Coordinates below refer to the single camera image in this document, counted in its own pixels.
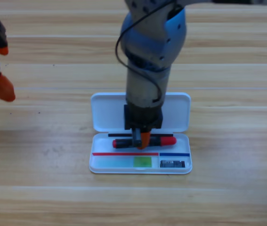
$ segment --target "white case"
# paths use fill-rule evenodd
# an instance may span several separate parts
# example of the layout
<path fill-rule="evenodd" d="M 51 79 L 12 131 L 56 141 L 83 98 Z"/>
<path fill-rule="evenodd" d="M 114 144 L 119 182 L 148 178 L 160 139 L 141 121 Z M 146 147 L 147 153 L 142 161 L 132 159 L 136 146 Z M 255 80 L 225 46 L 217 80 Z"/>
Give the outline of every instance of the white case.
<path fill-rule="evenodd" d="M 91 97 L 94 129 L 99 134 L 93 137 L 89 168 L 94 173 L 134 173 L 134 174 L 186 174 L 192 170 L 192 158 L 188 137 L 182 132 L 189 126 L 191 98 L 186 93 L 167 93 L 162 107 L 161 129 L 152 133 L 174 133 L 177 143 L 172 146 L 153 146 L 143 150 L 137 148 L 115 149 L 114 139 L 108 133 L 130 133 L 124 129 L 125 93 L 96 93 Z M 118 153 L 157 154 L 151 156 L 151 167 L 136 167 L 136 156 L 118 156 Z M 184 168 L 162 168 L 161 160 L 184 161 Z"/>

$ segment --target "wood grain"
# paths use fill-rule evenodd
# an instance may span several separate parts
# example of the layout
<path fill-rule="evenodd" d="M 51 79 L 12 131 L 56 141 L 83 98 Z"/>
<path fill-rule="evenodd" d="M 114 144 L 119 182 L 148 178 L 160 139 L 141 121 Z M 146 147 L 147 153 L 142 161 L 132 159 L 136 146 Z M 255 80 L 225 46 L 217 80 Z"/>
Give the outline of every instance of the wood grain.
<path fill-rule="evenodd" d="M 0 226 L 267 225 L 267 7 L 187 7 L 169 91 L 192 98 L 184 176 L 88 169 L 90 97 L 124 91 L 122 0 L 0 0 Z"/>

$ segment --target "open lid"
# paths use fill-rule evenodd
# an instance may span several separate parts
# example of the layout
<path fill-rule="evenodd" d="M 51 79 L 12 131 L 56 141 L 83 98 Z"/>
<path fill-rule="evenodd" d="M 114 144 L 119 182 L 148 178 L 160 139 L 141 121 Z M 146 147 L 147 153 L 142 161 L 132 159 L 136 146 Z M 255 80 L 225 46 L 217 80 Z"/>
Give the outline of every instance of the open lid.
<path fill-rule="evenodd" d="M 91 97 L 94 129 L 98 132 L 128 133 L 124 124 L 125 93 L 96 93 Z M 188 129 L 191 98 L 186 93 L 166 93 L 162 106 L 162 128 L 157 133 L 184 132 Z"/>

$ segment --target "red line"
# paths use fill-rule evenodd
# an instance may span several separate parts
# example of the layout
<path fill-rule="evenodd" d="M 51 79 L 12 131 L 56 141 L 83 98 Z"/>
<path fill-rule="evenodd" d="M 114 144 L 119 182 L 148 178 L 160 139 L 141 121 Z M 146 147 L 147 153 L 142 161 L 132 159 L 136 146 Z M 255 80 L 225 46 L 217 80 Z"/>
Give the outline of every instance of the red line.
<path fill-rule="evenodd" d="M 94 152 L 93 155 L 100 155 L 100 156 L 109 156 L 109 155 L 122 155 L 122 156 L 133 156 L 133 155 L 148 155 L 148 156 L 158 156 L 158 153 L 130 153 L 130 152 L 123 152 L 123 153 L 118 153 L 118 152 Z"/>

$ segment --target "orange gripper tip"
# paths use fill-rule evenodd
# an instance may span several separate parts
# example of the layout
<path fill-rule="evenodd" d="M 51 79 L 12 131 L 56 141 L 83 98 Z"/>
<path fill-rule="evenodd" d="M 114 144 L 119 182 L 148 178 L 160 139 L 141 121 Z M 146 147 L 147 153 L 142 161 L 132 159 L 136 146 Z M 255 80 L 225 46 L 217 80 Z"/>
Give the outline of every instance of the orange gripper tip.
<path fill-rule="evenodd" d="M 142 140 L 142 146 L 138 147 L 138 149 L 142 150 L 145 147 L 148 147 L 150 142 L 150 132 L 147 133 L 141 133 L 141 140 Z"/>
<path fill-rule="evenodd" d="M 9 48 L 6 46 L 4 48 L 0 48 L 0 54 L 2 55 L 8 55 L 9 54 Z"/>
<path fill-rule="evenodd" d="M 12 102 L 15 100 L 15 93 L 13 84 L 7 79 L 6 76 L 0 74 L 0 99 Z"/>

